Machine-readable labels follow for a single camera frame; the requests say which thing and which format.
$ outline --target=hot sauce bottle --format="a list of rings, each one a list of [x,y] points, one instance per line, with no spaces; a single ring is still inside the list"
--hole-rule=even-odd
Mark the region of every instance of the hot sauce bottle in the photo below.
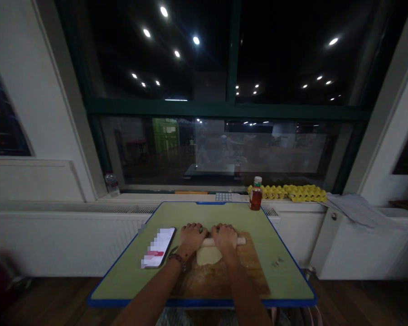
[[[249,208],[251,208],[252,211],[258,211],[262,204],[263,191],[260,188],[261,185],[262,178],[254,177],[254,185],[249,193]]]

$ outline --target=table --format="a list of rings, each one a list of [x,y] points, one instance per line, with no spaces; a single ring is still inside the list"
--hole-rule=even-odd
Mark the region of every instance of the table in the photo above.
[[[266,307],[309,307],[317,303],[313,289],[287,250],[266,213],[252,211],[247,203],[163,202],[148,219],[102,281],[89,296],[91,307],[125,307],[159,269],[141,269],[141,259],[158,228],[176,227],[171,248],[178,244],[181,227],[201,223],[208,230],[218,223],[247,231],[253,240],[271,295]],[[281,258],[279,266],[276,257]],[[169,299],[167,307],[233,307],[232,300]]]

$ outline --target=phone screen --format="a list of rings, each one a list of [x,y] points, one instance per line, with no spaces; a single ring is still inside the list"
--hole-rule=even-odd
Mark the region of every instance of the phone screen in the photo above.
[[[159,230],[144,258],[141,260],[141,268],[157,268],[162,265],[174,233],[174,227]]]

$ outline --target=glass pane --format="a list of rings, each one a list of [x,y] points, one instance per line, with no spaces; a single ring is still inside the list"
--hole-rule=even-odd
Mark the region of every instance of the glass pane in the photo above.
[[[231,1],[70,3],[96,96],[225,101]]]
[[[115,173],[131,189],[151,190],[244,190],[256,175],[265,185],[331,190],[353,129],[339,122],[160,117],[104,117],[102,126]]]
[[[243,0],[237,102],[358,105],[389,14],[405,3]]]

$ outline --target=green cutting mat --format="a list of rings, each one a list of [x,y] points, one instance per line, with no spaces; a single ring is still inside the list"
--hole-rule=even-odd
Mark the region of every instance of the green cutting mat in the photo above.
[[[143,232],[132,241],[95,289],[90,300],[134,298],[159,271],[141,269],[141,259],[157,229],[173,226],[177,228],[169,251],[178,244],[181,227],[194,222],[201,223],[209,231],[213,225],[225,223],[232,224],[239,232],[250,233],[271,290],[269,299],[314,299],[314,293],[262,210],[252,211],[247,203],[206,205],[195,202],[163,202],[148,220]]]

